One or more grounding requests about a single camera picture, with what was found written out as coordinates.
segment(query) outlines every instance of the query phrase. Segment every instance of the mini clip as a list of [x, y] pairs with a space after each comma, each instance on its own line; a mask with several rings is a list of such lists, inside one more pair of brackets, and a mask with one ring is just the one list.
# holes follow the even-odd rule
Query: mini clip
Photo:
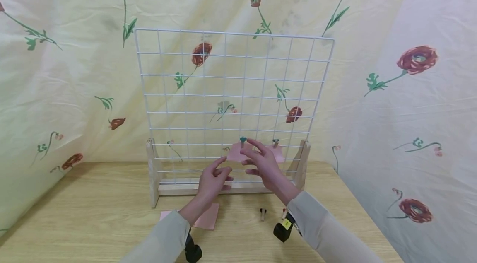
[[240, 142], [241, 142], [241, 148], [244, 148], [244, 143], [247, 141], [246, 137], [240, 137]]
[[278, 141], [280, 141], [279, 139], [273, 139], [273, 149], [275, 149], [277, 146], [278, 146]]

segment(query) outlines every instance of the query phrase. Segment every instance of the pink sticky note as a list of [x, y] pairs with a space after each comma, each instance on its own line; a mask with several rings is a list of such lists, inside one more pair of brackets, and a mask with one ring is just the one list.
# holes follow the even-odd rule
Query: pink sticky note
[[[167, 216], [167, 214], [171, 213], [170, 211], [163, 211], [161, 212], [161, 217], [159, 220], [162, 220]], [[219, 204], [213, 203], [211, 204], [210, 208], [207, 209], [194, 223], [195, 228], [213, 230], [215, 228], [215, 221], [217, 219], [217, 214], [219, 213]]]
[[277, 146], [276, 148], [273, 148], [273, 145], [270, 145], [270, 146], [267, 146], [267, 148], [271, 150], [271, 152], [275, 156], [275, 160], [277, 161], [277, 163], [285, 162], [285, 157], [283, 157], [283, 152], [282, 152], [282, 146]]
[[[240, 153], [240, 150], [242, 149], [241, 146], [241, 142], [232, 144], [232, 148], [230, 149], [229, 154], [227, 154], [227, 160], [230, 160], [231, 162], [242, 162], [242, 160], [248, 159], [246, 155]], [[244, 143], [243, 148], [252, 150], [253, 145]]]

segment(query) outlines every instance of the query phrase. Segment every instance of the black wrist strap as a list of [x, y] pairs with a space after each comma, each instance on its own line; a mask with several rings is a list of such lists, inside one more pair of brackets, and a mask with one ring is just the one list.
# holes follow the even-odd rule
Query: black wrist strap
[[200, 246], [194, 244], [194, 240], [190, 235], [190, 230], [185, 241], [185, 258], [189, 263], [196, 263], [202, 257], [202, 250], [200, 249]]
[[278, 223], [273, 229], [273, 235], [275, 235], [280, 241], [285, 242], [290, 237], [295, 219], [291, 214], [287, 213], [287, 216], [282, 223]]

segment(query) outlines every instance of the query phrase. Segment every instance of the right hand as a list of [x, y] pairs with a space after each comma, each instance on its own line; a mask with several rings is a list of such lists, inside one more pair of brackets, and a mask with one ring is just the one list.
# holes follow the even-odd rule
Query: right hand
[[249, 157], [249, 159], [242, 161], [242, 165], [254, 165], [256, 167], [256, 169], [246, 169], [245, 173], [260, 176], [263, 185], [276, 194], [285, 206], [288, 205], [293, 198], [298, 196], [300, 190], [283, 175], [270, 149], [259, 141], [250, 138], [247, 139], [247, 142], [257, 147], [259, 151], [247, 149], [240, 151], [241, 154]]

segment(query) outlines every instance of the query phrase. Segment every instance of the wire grid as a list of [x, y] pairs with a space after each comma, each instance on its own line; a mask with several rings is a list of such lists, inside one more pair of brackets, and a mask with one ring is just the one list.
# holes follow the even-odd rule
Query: wire grid
[[[139, 44], [139, 40], [138, 40], [138, 34], [139, 33], [149, 33], [149, 34], [155, 33], [156, 37], [157, 37], [157, 45], [158, 45], [157, 50], [152, 51], [152, 52], [142, 51], [140, 49], [140, 44]], [[178, 40], [178, 44], [179, 44], [179, 47], [178, 48], [176, 47], [176, 49], [178, 49], [177, 53], [164, 52], [163, 51], [163, 45], [164, 44], [161, 45], [161, 34], [162, 33], [168, 33], [168, 34], [172, 33], [172, 34], [176, 35], [175, 39]], [[201, 53], [197, 54], [197, 53], [185, 53], [184, 52], [185, 47], [184, 47], [183, 39], [184, 39], [185, 34], [201, 35], [201, 44], [202, 44], [202, 52]], [[206, 53], [205, 43], [207, 43], [207, 41], [205, 41], [205, 38], [207, 36], [210, 36], [210, 35], [223, 38], [223, 49], [221, 49], [221, 50], [223, 50], [223, 53], [220, 53], [220, 51], [217, 53], [216, 49], [213, 49], [214, 53]], [[227, 47], [228, 47], [228, 41], [227, 40], [228, 40], [228, 36], [231, 36], [231, 35], [233, 35], [235, 37], [236, 36], [245, 37], [245, 52], [242, 53], [241, 55], [227, 54]], [[265, 56], [249, 55], [249, 46], [251, 44], [251, 39], [252, 38], [255, 39], [257, 37], [264, 38], [264, 40], [267, 41], [267, 45], [266, 45], [267, 50], [266, 50], [266, 55]], [[288, 47], [287, 57], [270, 56], [270, 50], [271, 50], [272, 41], [274, 40], [274, 38], [289, 39], [289, 47]], [[299, 39], [307, 39], [307, 40], [312, 41], [310, 52], [304, 58], [291, 57], [293, 42], [294, 42], [294, 40], [297, 41]], [[320, 46], [319, 44], [317, 44], [319, 41], [331, 41], [332, 42], [331, 48], [329, 49], [329, 53], [328, 53], [326, 59], [314, 59], [314, 58], [312, 59], [314, 48], [317, 47], [317, 46]], [[239, 137], [241, 137], [242, 133], [244, 133], [244, 132], [255, 132], [255, 139], [257, 139], [258, 135], [262, 132], [263, 133], [272, 132], [273, 133], [272, 138], [275, 138], [276, 134], [277, 135], [280, 134], [280, 136], [283, 135], [285, 137], [288, 136], [287, 140], [280, 140], [280, 145], [285, 150], [285, 154], [284, 154], [285, 163], [283, 163], [283, 165], [282, 165], [282, 171], [283, 172], [296, 172], [296, 171], [288, 171], [287, 169], [285, 169], [286, 163], [289, 162], [289, 161], [294, 160], [294, 158], [288, 157], [289, 150], [292, 149], [292, 148], [295, 148], [295, 149], [302, 148], [302, 146], [300, 146], [299, 144], [292, 144], [292, 138], [300, 138], [300, 139], [307, 140], [309, 135], [310, 135], [311, 127], [313, 125], [313, 121], [314, 121], [314, 118], [315, 118], [315, 115], [316, 115], [316, 110], [317, 110], [319, 102], [320, 102], [321, 92], [323, 90], [323, 84], [324, 84], [324, 82], [326, 80], [326, 77], [327, 77], [330, 60], [331, 60], [331, 57], [332, 57], [333, 49], [335, 47], [335, 40], [334, 39], [323, 38], [323, 37], [290, 36], [290, 35], [275, 35], [275, 34], [248, 34], [248, 33], [228, 33], [228, 32], [219, 32], [219, 31], [194, 31], [194, 30], [136, 28], [135, 29], [135, 42], [136, 42], [136, 51], [137, 51], [137, 58], [138, 58], [138, 64], [139, 64], [139, 71], [140, 71], [140, 76], [141, 76], [142, 92], [143, 92], [144, 98], [145, 98], [145, 108], [146, 108], [146, 113], [147, 113], [147, 121], [148, 121], [148, 125], [149, 125], [150, 137], [154, 138], [153, 131], [166, 131], [169, 138], [173, 137], [172, 136], [173, 131], [178, 131], [178, 130], [179, 131], [185, 131], [185, 142], [174, 143], [173, 146], [174, 147], [181, 147], [181, 146], [186, 147], [186, 152], [187, 152], [186, 157], [176, 156], [178, 154], [174, 154], [173, 152], [170, 152], [169, 156], [166, 156], [166, 155], [157, 156], [156, 155], [154, 157], [155, 159], [161, 160], [162, 162], [172, 162], [172, 169], [164, 169], [162, 171], [158, 171], [158, 173], [172, 173], [173, 181], [170, 181], [170, 179], [168, 179], [167, 181], [161, 181], [160, 184], [191, 184], [191, 183], [197, 183], [197, 181], [192, 181], [192, 178], [191, 178], [190, 174], [191, 173], [201, 173], [202, 170], [201, 169], [192, 169], [190, 162], [193, 162], [195, 160], [203, 160], [205, 162], [209, 162], [210, 160], [219, 159], [220, 158], [219, 156], [207, 156], [207, 147], [208, 146], [217, 146], [217, 147], [220, 146], [222, 151], [223, 151], [225, 149], [224, 147], [231, 146], [233, 143], [238, 142]], [[142, 64], [142, 57], [145, 56], [145, 55], [158, 55], [159, 56], [160, 73], [144, 73], [143, 64]], [[168, 57], [170, 57], [170, 56], [180, 57], [181, 58], [180, 66], [181, 66], [182, 72], [185, 72], [184, 59], [189, 59], [190, 57], [193, 57], [193, 56], [202, 56], [202, 55], [207, 55], [208, 58], [210, 58], [210, 57], [221, 57], [223, 59], [222, 60], [222, 65], [224, 66], [224, 73], [223, 73], [223, 75], [220, 75], [220, 76], [218, 76], [218, 75], [208, 75], [206, 69], [204, 68], [202, 74], [195, 74], [195, 75], [188, 75], [187, 76], [188, 77], [187, 79], [189, 79], [189, 78], [201, 78], [202, 79], [203, 92], [201, 94], [199, 92], [197, 92], [198, 90], [195, 90], [195, 93], [186, 93], [185, 83], [182, 86], [182, 88], [178, 88], [178, 91], [176, 91], [176, 93], [173, 93], [173, 92], [170, 92], [170, 90], [169, 91], [167, 90], [166, 78], [177, 77], [177, 75], [172, 74], [172, 73], [167, 73], [167, 69], [165, 68], [165, 64], [164, 64], [164, 56], [165, 55], [168, 56]], [[236, 60], [238, 58], [244, 60], [243, 75], [233, 76], [233, 77], [226, 75], [225, 67], [227, 66], [227, 60], [228, 59]], [[265, 62], [265, 69], [264, 69], [263, 77], [250, 77], [250, 76], [247, 75], [247, 61], [251, 61], [251, 59], [253, 59], [255, 61], [259, 60], [259, 61], [264, 61]], [[284, 74], [283, 74], [283, 78], [270, 78], [270, 77], [267, 78], [267, 68], [269, 66], [270, 60], [271, 61], [275, 61], [275, 60], [286, 61], [286, 66], [285, 66], [285, 71], [284, 71]], [[289, 78], [287, 78], [287, 72], [289, 71], [289, 63], [291, 61], [301, 61], [301, 62], [306, 63], [306, 69], [305, 69], [304, 75], [302, 76], [302, 79], [301, 78], [299, 78], [299, 79], [289, 79]], [[325, 65], [323, 77], [321, 79], [319, 79], [319, 80], [307, 79], [308, 69], [310, 68], [310, 65]], [[162, 92], [150, 92], [150, 91], [148, 91], [147, 90], [147, 81], [145, 81], [145, 77], [154, 78], [154, 81], [159, 81], [159, 79], [162, 79], [162, 84], [163, 84], [162, 85]], [[207, 83], [208, 80], [212, 80], [212, 79], [216, 79], [216, 78], [220, 78], [220, 79], [223, 80], [222, 94], [208, 94], [207, 89], [206, 89], [206, 83]], [[228, 94], [227, 91], [226, 91], [227, 80], [242, 80], [241, 94]], [[245, 86], [246, 86], [246, 81], [247, 80], [255, 80], [255, 81], [263, 82], [260, 96], [245, 95]], [[286, 82], [301, 83], [301, 91], [299, 93], [299, 97], [298, 98], [286, 97], [284, 100], [286, 100], [286, 101], [297, 101], [297, 107], [300, 106], [300, 103], [302, 101], [314, 102], [314, 109], [313, 109], [313, 114], [312, 115], [299, 116], [299, 118], [302, 119], [302, 120], [304, 118], [309, 119], [309, 125], [308, 125], [308, 130], [307, 131], [295, 130], [295, 124], [296, 123], [291, 124], [291, 129], [283, 129], [283, 130], [277, 129], [277, 124], [279, 123], [279, 119], [280, 118], [281, 119], [286, 119], [287, 117], [289, 117], [288, 114], [280, 113], [280, 107], [282, 106], [282, 102], [279, 103], [278, 110], [277, 110], [276, 113], [263, 113], [263, 101], [268, 100], [268, 99], [277, 99], [276, 97], [264, 96], [265, 82], [266, 81], [281, 82], [282, 88], [284, 88], [284, 85], [285, 85]], [[308, 84], [308, 83], [320, 84], [320, 88], [316, 93], [316, 98], [313, 98], [313, 99], [304, 98], [305, 84]], [[172, 99], [173, 97], [179, 97], [179, 96], [181, 96], [184, 100], [186, 100], [189, 97], [197, 97], [197, 98], [198, 97], [203, 97], [203, 105], [204, 105], [203, 111], [197, 111], [197, 110], [191, 111], [191, 110], [189, 110], [188, 109], [188, 102], [184, 103], [184, 108], [182, 110], [170, 110], [169, 109], [169, 107], [170, 107], [169, 103], [171, 102], [170, 99]], [[163, 110], [157, 110], [157, 111], [151, 110], [148, 99], [154, 98], [154, 97], [163, 97], [164, 98], [164, 104], [163, 104], [163, 106], [161, 106], [161, 108], [163, 108]], [[207, 115], [216, 115], [217, 112], [207, 111], [206, 98], [208, 98], [208, 97], [220, 98], [223, 103], [225, 103], [226, 100], [229, 99], [229, 98], [236, 98], [236, 99], [239, 98], [239, 99], [241, 99], [240, 109], [243, 109], [245, 99], [258, 99], [260, 101], [260, 105], [259, 105], [259, 109], [258, 109], [257, 113], [244, 113], [243, 111], [241, 111], [240, 114], [239, 114], [238, 127], [235, 127], [235, 128], [225, 127], [225, 125], [224, 125], [225, 116], [227, 116], [227, 115], [237, 115], [235, 113], [225, 112], [225, 113], [222, 113], [222, 115], [224, 117], [224, 119], [222, 119], [222, 127], [212, 128], [212, 127], [207, 126], [206, 117], [207, 117]], [[171, 115], [173, 115], [173, 116], [180, 115], [180, 114], [183, 114], [183, 115], [191, 115], [191, 114], [203, 115], [204, 116], [204, 124], [203, 124], [203, 127], [200, 127], [200, 128], [190, 127], [189, 126], [189, 119], [185, 119], [184, 127], [171, 127], [171, 125], [168, 122], [166, 122], [167, 127], [153, 127], [153, 123], [151, 122], [151, 115], [156, 115], [156, 114], [165, 115], [166, 116], [166, 121], [168, 121], [168, 122], [170, 121]], [[250, 127], [246, 128], [246, 127], [242, 126], [242, 122], [244, 122], [244, 120], [246, 120], [248, 116], [257, 116], [258, 117], [257, 118], [257, 126], [255, 128], [250, 128]], [[270, 118], [270, 119], [272, 119], [272, 117], [275, 118], [275, 127], [273, 127], [273, 129], [260, 129], [260, 118]], [[204, 142], [203, 143], [191, 143], [189, 141], [189, 132], [190, 131], [203, 131]], [[220, 143], [207, 143], [207, 140], [206, 140], [207, 131], [220, 131], [220, 133], [221, 133]], [[238, 131], [238, 137], [236, 138], [236, 140], [233, 140], [233, 141], [230, 141], [230, 142], [224, 142], [224, 132], [225, 131]], [[159, 154], [157, 152], [157, 147], [167, 147], [167, 146], [170, 147], [171, 145], [169, 143], [158, 143], [158, 144], [154, 143], [153, 144], [154, 154]], [[194, 156], [194, 154], [191, 154], [191, 148], [195, 148], [195, 147], [198, 147], [198, 146], [204, 146], [204, 156]], [[187, 169], [181, 169], [182, 165], [185, 165], [184, 163], [182, 163], [182, 161], [184, 161], [184, 160], [188, 160], [188, 168]], [[179, 169], [176, 169], [176, 165], [179, 164], [179, 163], [180, 163], [180, 167], [179, 167]], [[245, 172], [245, 169], [234, 169], [234, 172]], [[181, 174], [181, 173], [188, 173], [189, 174], [188, 181], [178, 181], [177, 174]], [[261, 182], [261, 181], [257, 180], [256, 178], [249, 177], [246, 180], [236, 180], [236, 181], [233, 181], [233, 182], [236, 182], [236, 183], [251, 183], [251, 182]]]

